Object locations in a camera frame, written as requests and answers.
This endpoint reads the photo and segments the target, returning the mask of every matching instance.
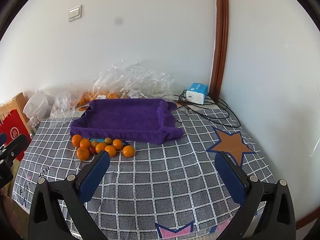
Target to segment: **star pattern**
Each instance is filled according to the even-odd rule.
[[[243,141],[241,132],[228,133],[212,127],[219,141],[207,149],[207,152],[226,152],[242,167],[244,154],[256,154]]]
[[[193,232],[193,223],[194,221],[191,221],[179,229],[170,229],[156,223],[156,228],[159,238],[172,238]]]

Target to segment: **brown wooden trim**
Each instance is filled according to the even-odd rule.
[[[229,0],[216,0],[217,19],[213,66],[209,87],[209,96],[216,102],[219,98],[224,65],[227,55],[229,28]]]
[[[307,224],[311,223],[313,220],[320,218],[320,207],[313,210],[310,214],[306,215],[304,218],[301,218],[296,223],[296,229],[303,228]]]

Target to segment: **wooden door frame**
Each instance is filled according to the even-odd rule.
[[[229,0],[216,0],[216,35],[209,96],[217,102],[222,85],[227,55],[229,29]]]

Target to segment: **red bag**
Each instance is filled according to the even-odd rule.
[[[5,145],[10,143],[13,139],[15,139],[19,134],[24,134],[28,139],[28,145],[31,142],[30,135],[28,133],[27,128],[24,126],[17,109],[13,109],[7,115],[7,117],[3,120],[0,125],[0,133],[4,132],[7,135],[7,141]],[[26,149],[23,150],[16,159],[21,161]]]

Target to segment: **orange star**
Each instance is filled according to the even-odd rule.
[[[240,167],[242,167],[244,154],[255,154],[244,143],[240,132],[229,134],[217,128],[212,128],[217,134],[219,142],[207,149],[207,152],[227,152]]]

